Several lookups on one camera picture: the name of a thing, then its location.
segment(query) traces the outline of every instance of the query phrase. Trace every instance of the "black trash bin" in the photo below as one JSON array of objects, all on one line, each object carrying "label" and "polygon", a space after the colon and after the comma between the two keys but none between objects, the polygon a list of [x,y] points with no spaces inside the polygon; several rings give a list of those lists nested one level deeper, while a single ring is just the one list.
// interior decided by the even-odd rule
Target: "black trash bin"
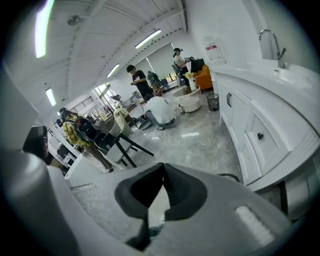
[{"label": "black trash bin", "polygon": [[210,111],[217,111],[219,109],[219,95],[211,93],[206,97]]}]

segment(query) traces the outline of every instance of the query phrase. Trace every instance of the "black knob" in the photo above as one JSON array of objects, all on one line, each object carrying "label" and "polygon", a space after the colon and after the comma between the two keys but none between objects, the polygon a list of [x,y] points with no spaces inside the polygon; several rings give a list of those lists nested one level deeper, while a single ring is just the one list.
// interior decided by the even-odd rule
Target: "black knob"
[{"label": "black knob", "polygon": [[264,134],[259,132],[257,136],[258,136],[258,140],[260,141],[264,137]]}]

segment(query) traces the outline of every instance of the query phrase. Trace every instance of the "orange armchair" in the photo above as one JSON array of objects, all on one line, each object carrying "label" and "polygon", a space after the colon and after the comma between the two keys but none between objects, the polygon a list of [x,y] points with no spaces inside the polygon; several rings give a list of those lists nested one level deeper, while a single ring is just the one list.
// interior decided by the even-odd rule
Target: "orange armchair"
[{"label": "orange armchair", "polygon": [[199,71],[197,74],[193,73],[195,84],[200,86],[200,90],[212,88],[213,84],[211,80],[211,75],[209,71],[209,67],[207,65],[203,65],[202,70]]}]

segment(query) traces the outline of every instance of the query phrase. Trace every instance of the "chrome faucet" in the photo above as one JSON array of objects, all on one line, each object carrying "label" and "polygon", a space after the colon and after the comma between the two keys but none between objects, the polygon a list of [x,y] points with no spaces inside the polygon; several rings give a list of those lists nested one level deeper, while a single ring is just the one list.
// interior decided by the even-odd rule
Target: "chrome faucet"
[{"label": "chrome faucet", "polygon": [[271,35],[273,35],[274,41],[275,41],[275,46],[276,46],[276,57],[277,57],[277,61],[278,61],[278,68],[285,68],[285,63],[282,61],[282,57],[284,56],[285,52],[286,52],[286,48],[282,48],[282,50],[280,50],[280,46],[279,46],[279,42],[278,39],[275,35],[275,33],[273,33],[270,29],[262,29],[259,34],[258,34],[258,39],[261,40],[261,36],[264,32],[269,32],[271,33]]}]

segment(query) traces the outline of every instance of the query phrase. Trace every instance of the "yellow jacket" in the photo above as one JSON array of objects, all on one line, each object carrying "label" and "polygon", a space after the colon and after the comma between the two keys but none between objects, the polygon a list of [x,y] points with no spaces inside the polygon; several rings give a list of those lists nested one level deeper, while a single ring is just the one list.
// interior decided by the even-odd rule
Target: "yellow jacket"
[{"label": "yellow jacket", "polygon": [[[77,117],[75,115],[72,115],[68,119],[76,121]],[[90,146],[90,143],[87,143],[87,142],[83,141],[79,137],[79,135],[76,132],[75,126],[72,123],[64,122],[62,127],[63,127],[63,130],[64,130],[65,134],[66,134],[67,140],[71,144],[78,144],[82,148],[83,148],[83,146]]]}]

